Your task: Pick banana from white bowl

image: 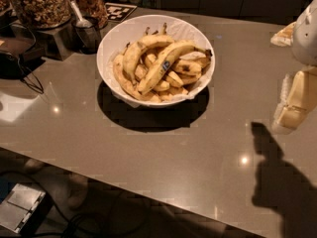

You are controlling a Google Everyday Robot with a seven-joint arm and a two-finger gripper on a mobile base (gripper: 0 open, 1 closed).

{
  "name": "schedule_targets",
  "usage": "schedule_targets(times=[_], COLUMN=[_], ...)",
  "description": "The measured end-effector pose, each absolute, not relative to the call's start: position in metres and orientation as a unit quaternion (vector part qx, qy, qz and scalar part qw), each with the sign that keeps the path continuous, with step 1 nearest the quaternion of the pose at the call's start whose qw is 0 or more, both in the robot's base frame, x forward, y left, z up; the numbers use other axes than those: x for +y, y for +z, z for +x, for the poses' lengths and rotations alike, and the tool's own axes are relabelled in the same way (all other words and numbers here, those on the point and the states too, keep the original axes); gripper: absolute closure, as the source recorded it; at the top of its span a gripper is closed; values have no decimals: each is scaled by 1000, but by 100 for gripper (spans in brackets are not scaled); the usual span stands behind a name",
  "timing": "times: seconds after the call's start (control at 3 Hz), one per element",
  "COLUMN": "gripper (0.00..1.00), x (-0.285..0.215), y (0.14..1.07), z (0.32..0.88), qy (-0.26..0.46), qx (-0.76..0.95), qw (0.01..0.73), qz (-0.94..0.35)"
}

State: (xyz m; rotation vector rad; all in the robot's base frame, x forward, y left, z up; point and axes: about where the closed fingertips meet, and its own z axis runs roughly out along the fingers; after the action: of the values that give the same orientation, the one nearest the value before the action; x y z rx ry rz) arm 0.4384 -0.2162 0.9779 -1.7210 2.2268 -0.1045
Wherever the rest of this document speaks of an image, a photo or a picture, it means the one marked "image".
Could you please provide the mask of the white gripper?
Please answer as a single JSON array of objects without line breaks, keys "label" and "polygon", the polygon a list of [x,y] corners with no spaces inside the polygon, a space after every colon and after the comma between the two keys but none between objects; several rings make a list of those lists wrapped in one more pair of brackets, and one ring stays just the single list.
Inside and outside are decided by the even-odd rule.
[{"label": "white gripper", "polygon": [[[295,58],[306,65],[317,65],[317,0],[313,0],[298,17],[270,42],[279,47],[292,48]],[[282,81],[280,101],[276,106],[272,130],[289,134],[296,130],[317,106],[317,68],[306,68],[287,74]]]}]

